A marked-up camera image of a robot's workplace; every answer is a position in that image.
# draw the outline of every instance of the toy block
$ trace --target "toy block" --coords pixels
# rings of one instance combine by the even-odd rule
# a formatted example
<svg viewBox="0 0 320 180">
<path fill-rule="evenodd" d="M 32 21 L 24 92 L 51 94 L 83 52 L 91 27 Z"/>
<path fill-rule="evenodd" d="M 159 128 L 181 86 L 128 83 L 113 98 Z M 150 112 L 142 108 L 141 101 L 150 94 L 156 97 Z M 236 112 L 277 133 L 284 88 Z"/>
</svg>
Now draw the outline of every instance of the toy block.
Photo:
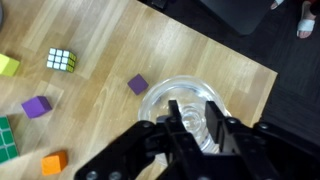
<svg viewBox="0 0 320 180">
<path fill-rule="evenodd" d="M 39 117 L 52 109 L 45 96 L 36 96 L 29 99 L 22 103 L 22 108 L 30 119 Z"/>
<path fill-rule="evenodd" d="M 17 71 L 19 64 L 19 61 L 0 54 L 0 74 L 5 76 L 13 76 Z"/>
<path fill-rule="evenodd" d="M 67 166 L 67 153 L 55 152 L 41 160 L 42 174 L 44 176 L 60 173 Z"/>
<path fill-rule="evenodd" d="M 128 86 L 136 95 L 139 95 L 142 91 L 147 89 L 149 85 L 143 77 L 138 74 L 128 82 Z"/>
<path fill-rule="evenodd" d="M 70 51 L 50 48 L 47 67 L 73 72 L 77 57 Z"/>
<path fill-rule="evenodd" d="M 8 118 L 0 117 L 0 164 L 19 156 Z"/>
</svg>

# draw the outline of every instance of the yellow cube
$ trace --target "yellow cube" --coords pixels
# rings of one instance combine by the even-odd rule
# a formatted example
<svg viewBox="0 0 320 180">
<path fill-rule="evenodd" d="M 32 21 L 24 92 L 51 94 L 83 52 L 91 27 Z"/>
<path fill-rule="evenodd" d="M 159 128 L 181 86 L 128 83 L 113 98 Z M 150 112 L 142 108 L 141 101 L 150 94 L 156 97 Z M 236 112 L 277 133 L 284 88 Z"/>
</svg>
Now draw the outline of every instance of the yellow cube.
<svg viewBox="0 0 320 180">
<path fill-rule="evenodd" d="M 0 54 L 0 74 L 13 76 L 19 67 L 20 62 L 8 56 Z"/>
</svg>

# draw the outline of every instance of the wooden table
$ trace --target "wooden table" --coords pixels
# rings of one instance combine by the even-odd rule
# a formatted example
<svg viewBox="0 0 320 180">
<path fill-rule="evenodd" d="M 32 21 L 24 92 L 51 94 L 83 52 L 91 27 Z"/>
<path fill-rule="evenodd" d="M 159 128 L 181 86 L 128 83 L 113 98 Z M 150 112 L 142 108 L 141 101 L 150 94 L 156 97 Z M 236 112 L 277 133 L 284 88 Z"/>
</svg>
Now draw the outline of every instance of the wooden table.
<svg viewBox="0 0 320 180">
<path fill-rule="evenodd" d="M 0 77 L 0 114 L 8 115 L 20 157 L 0 179 L 72 179 L 76 170 L 137 121 L 140 103 L 127 82 L 193 75 L 216 89 L 245 124 L 260 118 L 276 73 L 151 8 L 129 0 L 3 0 L 0 52 L 21 61 Z M 50 47 L 70 49 L 74 73 L 46 68 Z M 53 110 L 29 120 L 21 103 L 48 97 Z M 40 160 L 67 150 L 69 165 L 43 177 Z M 139 177 L 153 179 L 155 164 Z"/>
</svg>

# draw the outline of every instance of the purple cube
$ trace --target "purple cube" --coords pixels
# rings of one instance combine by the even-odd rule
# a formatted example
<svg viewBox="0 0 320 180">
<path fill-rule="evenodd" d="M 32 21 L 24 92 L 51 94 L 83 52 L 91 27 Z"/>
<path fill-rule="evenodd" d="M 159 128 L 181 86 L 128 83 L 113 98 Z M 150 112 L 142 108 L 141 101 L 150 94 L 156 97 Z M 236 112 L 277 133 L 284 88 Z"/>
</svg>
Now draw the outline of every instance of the purple cube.
<svg viewBox="0 0 320 180">
<path fill-rule="evenodd" d="M 143 77 L 140 74 L 132 78 L 128 82 L 128 85 L 136 95 L 139 95 L 142 91 L 147 89 L 149 86 L 148 83 L 143 79 Z"/>
<path fill-rule="evenodd" d="M 22 107 L 30 119 L 39 117 L 52 109 L 45 96 L 36 96 L 22 103 Z"/>
</svg>

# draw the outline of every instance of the transparent container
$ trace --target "transparent container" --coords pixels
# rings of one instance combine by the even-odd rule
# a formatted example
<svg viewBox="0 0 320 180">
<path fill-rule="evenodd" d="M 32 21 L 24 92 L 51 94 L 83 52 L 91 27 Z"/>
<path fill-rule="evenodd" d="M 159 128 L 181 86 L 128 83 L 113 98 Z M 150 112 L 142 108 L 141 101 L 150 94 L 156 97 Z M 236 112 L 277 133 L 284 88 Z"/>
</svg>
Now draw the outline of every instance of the transparent container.
<svg viewBox="0 0 320 180">
<path fill-rule="evenodd" d="M 138 119 L 156 123 L 159 116 L 168 115 L 168 101 L 176 100 L 187 131 L 193 134 L 200 149 L 214 153 L 217 148 L 209 134 L 205 118 L 206 101 L 214 101 L 225 116 L 230 113 L 219 94 L 204 81 L 193 76 L 174 76 L 153 86 L 139 109 Z M 164 156 L 158 156 L 161 164 L 166 164 Z"/>
</svg>

